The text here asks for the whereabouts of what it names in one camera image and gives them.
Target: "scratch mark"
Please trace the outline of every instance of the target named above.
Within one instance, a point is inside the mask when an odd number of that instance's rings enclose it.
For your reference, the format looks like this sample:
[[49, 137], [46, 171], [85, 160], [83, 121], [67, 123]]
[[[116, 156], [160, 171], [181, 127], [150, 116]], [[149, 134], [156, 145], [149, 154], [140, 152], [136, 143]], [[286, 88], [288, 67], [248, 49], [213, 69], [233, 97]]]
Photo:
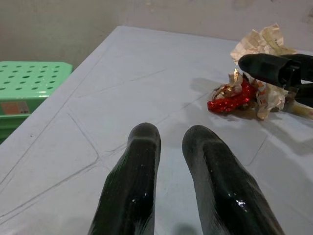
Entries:
[[262, 146], [264, 145], [264, 143], [265, 143], [265, 141], [266, 141], [267, 139], [268, 139], [268, 136], [266, 136], [266, 137], [264, 138], [264, 140], [263, 140], [262, 144], [260, 145], [259, 149], [258, 149], [258, 150], [256, 151], [256, 153], [254, 154], [254, 156], [253, 156], [251, 162], [250, 162], [248, 165], [246, 165], [246, 166], [250, 166], [250, 165], [253, 163], [254, 159], [255, 159], [256, 156], [259, 154], [259, 152], [260, 152]]
[[137, 81], [137, 80], [140, 80], [140, 79], [143, 79], [143, 78], [146, 78], [146, 77], [155, 75], [155, 74], [157, 74], [157, 73], [164, 72], [164, 71], [166, 71], [166, 70], [167, 70], [167, 69], [163, 69], [163, 70], [160, 70], [160, 71], [156, 71], [156, 72], [150, 73], [150, 74], [148, 74], [148, 75], [144, 75], [144, 76], [141, 76], [141, 77], [137, 77], [137, 78], [135, 78], [135, 79], [132, 79], [132, 80], [129, 80], [129, 81], [126, 81], [126, 82], [123, 81], [123, 82], [121, 82], [121, 83], [119, 83], [119, 84], [116, 84], [116, 85], [114, 85], [114, 86], [106, 87], [106, 88], [100, 89], [100, 90], [98, 90], [98, 91], [96, 91], [96, 92], [92, 92], [92, 93], [89, 93], [89, 94], [84, 94], [84, 95], [78, 96], [78, 98], [82, 98], [82, 97], [86, 97], [86, 96], [89, 96], [89, 95], [101, 93], [101, 92], [106, 91], [106, 90], [109, 90], [109, 89], [111, 89], [111, 88], [118, 87], [118, 86], [121, 86], [121, 85], [123, 85], [123, 84], [130, 83], [130, 82], [133, 82], [133, 81]]
[[287, 207], [294, 210], [299, 216], [302, 217], [303, 220], [306, 220], [309, 224], [313, 225], [313, 222], [308, 219], [309, 216], [306, 213], [303, 213], [301, 210], [299, 210], [297, 206], [294, 206], [293, 203], [290, 203], [290, 201], [287, 200], [286, 197], [282, 197], [281, 194], [278, 193], [277, 190], [275, 190], [271, 185], [262, 181], [258, 182], [258, 184], [268, 187], [277, 198], [279, 198], [282, 202], [286, 204]]
[[189, 105], [195, 103], [197, 100], [203, 98], [203, 97], [206, 96], [206, 95], [209, 95], [210, 93], [211, 93], [211, 91], [209, 91], [209, 92], [207, 92], [207, 93], [201, 95], [199, 98], [195, 99], [194, 101], [192, 101], [192, 102], [190, 102], [190, 103], [187, 103], [186, 105], [182, 106], [180, 109], [172, 111], [172, 112], [170, 113], [170, 115], [172, 115], [172, 114], [174, 114], [174, 113], [176, 113], [176, 112], [179, 112], [179, 111], [183, 110], [183, 109], [186, 108], [187, 106], [189, 106]]
[[1, 222], [0, 225], [4, 224], [5, 222], [9, 221], [10, 219], [14, 218], [15, 216], [18, 216], [19, 214], [21, 214], [22, 212], [24, 212], [25, 210], [27, 210], [28, 208], [32, 207], [33, 205], [35, 205], [35, 204], [38, 203], [38, 202], [39, 202], [39, 201], [36, 201], [36, 202], [30, 204], [28, 207], [23, 208], [23, 210], [19, 211], [17, 214], [15, 214], [15, 215], [9, 217], [7, 220]]
[[95, 148], [94, 144], [92, 143], [92, 141], [87, 137], [87, 135], [85, 134], [85, 132], [81, 129], [80, 125], [77, 123], [77, 121], [72, 117], [72, 115], [70, 113], [67, 113], [67, 115], [73, 120], [73, 122], [75, 123], [75, 125], [77, 126], [77, 128], [79, 129], [79, 131], [83, 134], [83, 136], [85, 137], [85, 139], [88, 141], [88, 143], [91, 145], [91, 147], [94, 149], [95, 153], [97, 154], [97, 158], [94, 161], [94, 163], [99, 159], [100, 155], [97, 151], [97, 149]]
[[160, 123], [162, 123], [162, 122], [164, 122], [167, 118], [169, 118], [170, 117], [170, 115], [167, 115], [165, 118], [163, 118], [161, 121], [158, 121], [157, 123], [155, 123], [155, 125], [158, 125], [158, 124], [160, 124]]
[[4, 176], [4, 178], [1, 180], [0, 182], [0, 186], [2, 185], [2, 183], [10, 176], [11, 172], [13, 172], [13, 170], [15, 170], [15, 168], [19, 165], [20, 161], [22, 159], [25, 158], [25, 155], [29, 152], [30, 148], [33, 146], [33, 144], [37, 141], [37, 139], [42, 135], [42, 133], [46, 130], [46, 128], [51, 124], [51, 122], [54, 120], [54, 118], [58, 115], [58, 113], [60, 112], [60, 110], [65, 106], [65, 104], [67, 103], [67, 101], [73, 96], [73, 94], [75, 93], [75, 91], [79, 88], [79, 86], [85, 81], [85, 79], [88, 77], [88, 75], [92, 72], [92, 70], [94, 69], [94, 67], [96, 67], [101, 58], [103, 57], [103, 55], [114, 45], [116, 38], [122, 34], [123, 31], [120, 31], [115, 38], [113, 39], [113, 41], [111, 42], [111, 44], [109, 44], [109, 46], [101, 53], [101, 56], [99, 56], [98, 60], [96, 63], [94, 63], [94, 65], [91, 67], [90, 71], [85, 75], [85, 77], [79, 82], [79, 84], [77, 85], [77, 87], [75, 89], [73, 89], [72, 93], [69, 94], [69, 96], [65, 99], [64, 103], [61, 105], [61, 107], [59, 108], [59, 110], [55, 113], [55, 115], [52, 116], [52, 118], [50, 119], [50, 121], [48, 121], [48, 123], [46, 124], [46, 126], [42, 129], [42, 131], [39, 133], [39, 135], [33, 140], [32, 144], [26, 149], [26, 151], [22, 154], [22, 156], [17, 160], [17, 162], [13, 165], [13, 167], [9, 170], [9, 172]]
[[22, 203], [21, 205], [17, 206], [16, 208], [10, 210], [9, 212], [5, 213], [5, 214], [2, 214], [0, 218], [3, 218], [4, 216], [7, 216], [9, 215], [10, 213], [20, 209], [20, 208], [23, 208], [25, 205], [27, 205], [29, 202], [37, 199], [37, 198], [40, 198], [41, 196], [43, 196], [44, 194], [46, 194], [47, 192], [49, 192], [50, 190], [52, 189], [55, 189], [57, 187], [59, 187], [60, 185], [62, 185], [63, 183], [65, 182], [68, 182], [70, 181], [71, 179], [73, 179], [74, 177], [76, 177], [77, 175], [79, 175], [80, 173], [84, 173], [86, 174], [87, 172], [89, 172], [90, 170], [92, 170], [93, 168], [95, 168], [96, 166], [94, 165], [94, 163], [91, 163], [89, 164], [88, 166], [80, 169], [79, 171], [77, 171], [76, 173], [66, 177], [65, 179], [61, 180], [60, 182], [58, 182], [57, 184], [47, 188], [46, 190], [42, 191], [41, 193], [37, 194], [36, 196], [32, 197], [31, 199], [27, 200], [26, 202]]
[[113, 155], [115, 152], [119, 152], [120, 150], [124, 149], [126, 147], [126, 144], [127, 144], [127, 142], [124, 142], [121, 145], [119, 145], [118, 147], [116, 147], [115, 149], [113, 149], [113, 150], [106, 150], [104, 152], [112, 153], [111, 155]]
[[160, 72], [164, 72], [164, 71], [166, 71], [166, 70], [167, 70], [167, 69], [163, 69], [163, 70], [160, 70], [160, 71], [156, 71], [156, 72], [150, 73], [150, 74], [148, 74], [148, 75], [144, 75], [144, 76], [142, 76], [142, 77], [137, 77], [137, 78], [135, 78], [135, 79], [130, 80], [130, 82], [132, 82], [132, 81], [137, 81], [137, 80], [140, 80], [140, 79], [143, 79], [143, 78], [146, 78], [146, 77], [150, 77], [150, 76], [152, 76], [152, 75], [158, 74], [158, 73], [160, 73]]

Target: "crumpled wrapper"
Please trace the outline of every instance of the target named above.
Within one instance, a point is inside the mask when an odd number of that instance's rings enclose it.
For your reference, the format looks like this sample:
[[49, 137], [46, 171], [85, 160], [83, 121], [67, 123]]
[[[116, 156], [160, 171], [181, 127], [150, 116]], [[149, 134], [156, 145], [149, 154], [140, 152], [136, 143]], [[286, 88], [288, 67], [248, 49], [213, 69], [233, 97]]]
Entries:
[[[284, 38], [277, 24], [264, 28], [260, 33], [252, 30], [246, 35], [230, 53], [236, 64], [246, 54], [266, 53], [271, 55], [295, 54], [296, 50], [284, 46]], [[265, 120], [271, 109], [283, 109], [285, 95], [284, 89], [258, 81], [259, 90], [256, 94], [259, 110], [258, 118]]]
[[235, 96], [242, 91], [243, 77], [239, 73], [238, 69], [228, 75], [229, 83], [227, 85], [221, 85], [214, 90], [212, 94], [212, 100], [222, 99]]

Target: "candy wrapper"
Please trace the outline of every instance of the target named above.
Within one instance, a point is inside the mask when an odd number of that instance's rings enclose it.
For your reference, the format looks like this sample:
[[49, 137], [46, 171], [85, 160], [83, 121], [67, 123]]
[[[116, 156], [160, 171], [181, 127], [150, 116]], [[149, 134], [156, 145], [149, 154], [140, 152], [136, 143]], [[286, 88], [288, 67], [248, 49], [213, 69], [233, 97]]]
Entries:
[[[252, 30], [245, 36], [230, 53], [234, 62], [246, 54], [266, 53], [271, 55], [295, 54], [296, 50], [284, 46], [284, 37], [277, 24], [264, 28], [260, 33]], [[285, 96], [284, 89], [258, 81], [259, 89], [256, 94], [258, 101], [257, 116], [265, 120], [273, 108], [283, 109]]]
[[[284, 46], [283, 35], [281, 34], [278, 25], [274, 24], [264, 28], [260, 33], [256, 30], [252, 30], [236, 45], [230, 55], [234, 62], [238, 64], [238, 60], [243, 55], [257, 53], [267, 53], [278, 56], [283, 54], [295, 54], [296, 50]], [[287, 91], [274, 85], [258, 81], [252, 78], [249, 74], [244, 73], [244, 76], [248, 78], [248, 84], [245, 82], [245, 86], [251, 85], [252, 88], [255, 89], [254, 93], [252, 92], [249, 94], [251, 95], [249, 97], [249, 102], [231, 102], [231, 99], [239, 94], [240, 81], [238, 80], [236, 83], [235, 80], [230, 79], [229, 84], [222, 85], [215, 90], [216, 94], [212, 97], [212, 101], [208, 102], [208, 109], [216, 113], [230, 112], [243, 105], [249, 107], [251, 105], [248, 104], [251, 100], [256, 100], [258, 104], [257, 116], [261, 120], [265, 120], [273, 108], [278, 108], [280, 110], [284, 108], [285, 96], [288, 93]]]
[[255, 98], [257, 88], [250, 84], [237, 69], [229, 75], [229, 84], [214, 90], [212, 101], [207, 103], [209, 110], [215, 113], [229, 113], [237, 108], [248, 108]]

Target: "label on crate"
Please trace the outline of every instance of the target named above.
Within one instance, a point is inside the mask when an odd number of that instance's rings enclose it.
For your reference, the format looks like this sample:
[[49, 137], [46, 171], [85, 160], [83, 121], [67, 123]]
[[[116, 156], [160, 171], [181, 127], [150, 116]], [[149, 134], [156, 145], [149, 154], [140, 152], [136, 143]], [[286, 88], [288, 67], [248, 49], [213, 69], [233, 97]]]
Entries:
[[5, 115], [29, 114], [29, 108], [25, 101], [1, 102]]

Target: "white wall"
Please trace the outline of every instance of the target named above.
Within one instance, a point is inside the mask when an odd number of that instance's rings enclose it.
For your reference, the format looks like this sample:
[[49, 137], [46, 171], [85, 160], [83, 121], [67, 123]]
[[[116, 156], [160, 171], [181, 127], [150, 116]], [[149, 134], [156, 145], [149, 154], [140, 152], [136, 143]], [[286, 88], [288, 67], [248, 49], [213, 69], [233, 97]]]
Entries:
[[0, 60], [78, 66], [122, 24], [239, 40], [277, 22], [287, 46], [313, 50], [312, 9], [313, 0], [0, 0]]

